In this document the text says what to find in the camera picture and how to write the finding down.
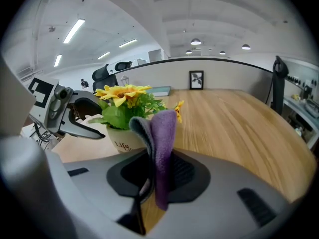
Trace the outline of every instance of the towel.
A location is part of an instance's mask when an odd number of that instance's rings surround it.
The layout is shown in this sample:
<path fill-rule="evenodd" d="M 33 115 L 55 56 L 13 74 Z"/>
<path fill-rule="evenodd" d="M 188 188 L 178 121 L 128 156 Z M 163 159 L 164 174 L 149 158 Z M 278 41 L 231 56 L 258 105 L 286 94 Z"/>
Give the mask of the towel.
<path fill-rule="evenodd" d="M 169 160 L 175 141 L 176 122 L 176 112 L 165 110 L 154 115 L 151 121 L 133 117 L 129 123 L 130 129 L 145 143 L 150 156 L 149 169 L 152 176 L 140 190 L 140 196 L 149 187 L 152 188 L 141 202 L 149 197 L 155 185 L 156 204 L 162 210 L 168 208 Z"/>
<path fill-rule="evenodd" d="M 177 116 L 174 110 L 157 113 L 151 120 L 151 131 L 155 145 L 155 201 L 166 211 L 169 193 L 169 161 L 174 147 Z"/>

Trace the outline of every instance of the purple cloth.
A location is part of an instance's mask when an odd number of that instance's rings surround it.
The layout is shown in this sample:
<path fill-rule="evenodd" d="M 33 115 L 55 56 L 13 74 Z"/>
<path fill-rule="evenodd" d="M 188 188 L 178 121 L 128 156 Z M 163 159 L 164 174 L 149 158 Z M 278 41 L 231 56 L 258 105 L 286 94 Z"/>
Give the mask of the purple cloth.
<path fill-rule="evenodd" d="M 169 161 L 174 147 L 177 116 L 174 110 L 157 113 L 151 120 L 155 145 L 155 200 L 162 210 L 168 208 Z"/>

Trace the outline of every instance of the black office chair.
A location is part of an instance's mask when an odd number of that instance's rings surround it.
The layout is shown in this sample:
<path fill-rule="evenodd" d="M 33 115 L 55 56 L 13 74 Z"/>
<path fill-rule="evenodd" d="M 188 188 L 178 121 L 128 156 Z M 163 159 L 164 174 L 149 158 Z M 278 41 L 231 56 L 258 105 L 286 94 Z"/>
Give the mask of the black office chair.
<path fill-rule="evenodd" d="M 119 63 L 117 63 L 117 64 L 115 65 L 114 69 L 115 69 L 115 71 L 120 72 L 120 71 L 122 71 L 122 70 L 124 70 L 124 69 L 130 68 L 130 67 L 132 66 L 132 63 L 133 63 L 132 61 L 129 61 L 129 62 L 119 62 Z"/>
<path fill-rule="evenodd" d="M 283 112 L 285 78 L 288 74 L 287 65 L 279 56 L 276 56 L 273 65 L 273 101 L 271 102 L 271 108 L 279 115 Z"/>
<path fill-rule="evenodd" d="M 106 69 L 109 64 L 106 64 L 104 67 L 96 70 L 92 74 L 93 79 L 93 90 L 96 89 L 104 89 L 105 85 L 110 87 L 118 86 L 118 81 L 116 80 L 116 76 L 114 74 L 109 74 L 108 70 Z"/>

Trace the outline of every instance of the artificial sunflower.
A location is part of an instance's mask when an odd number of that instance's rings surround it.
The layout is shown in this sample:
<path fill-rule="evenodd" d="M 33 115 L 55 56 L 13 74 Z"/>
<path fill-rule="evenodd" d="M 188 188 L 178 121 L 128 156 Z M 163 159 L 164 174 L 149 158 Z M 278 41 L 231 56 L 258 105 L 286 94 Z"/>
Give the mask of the artificial sunflower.
<path fill-rule="evenodd" d="M 177 114 L 177 120 L 179 123 L 182 123 L 182 119 L 181 119 L 181 115 L 179 113 L 180 108 L 182 107 L 182 105 L 184 104 L 184 100 L 183 101 L 179 101 L 178 105 L 174 108 L 176 114 Z"/>
<path fill-rule="evenodd" d="M 152 88 L 151 86 L 134 86 L 134 85 L 125 85 L 109 87 L 104 86 L 104 90 L 97 89 L 96 96 L 99 96 L 100 99 L 105 100 L 113 98 L 114 104 L 116 107 L 119 107 L 127 99 L 135 98 L 139 94 L 146 94 L 146 90 Z"/>

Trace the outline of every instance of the curved partition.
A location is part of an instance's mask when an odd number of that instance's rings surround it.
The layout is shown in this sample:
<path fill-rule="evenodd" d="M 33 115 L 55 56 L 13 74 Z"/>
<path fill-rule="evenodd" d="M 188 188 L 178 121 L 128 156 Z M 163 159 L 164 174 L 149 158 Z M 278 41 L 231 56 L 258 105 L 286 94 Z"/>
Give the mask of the curved partition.
<path fill-rule="evenodd" d="M 204 71 L 204 89 L 242 90 L 265 102 L 272 72 L 233 60 L 186 58 L 148 63 L 116 73 L 119 85 L 123 75 L 133 85 L 170 86 L 189 89 L 189 71 Z"/>

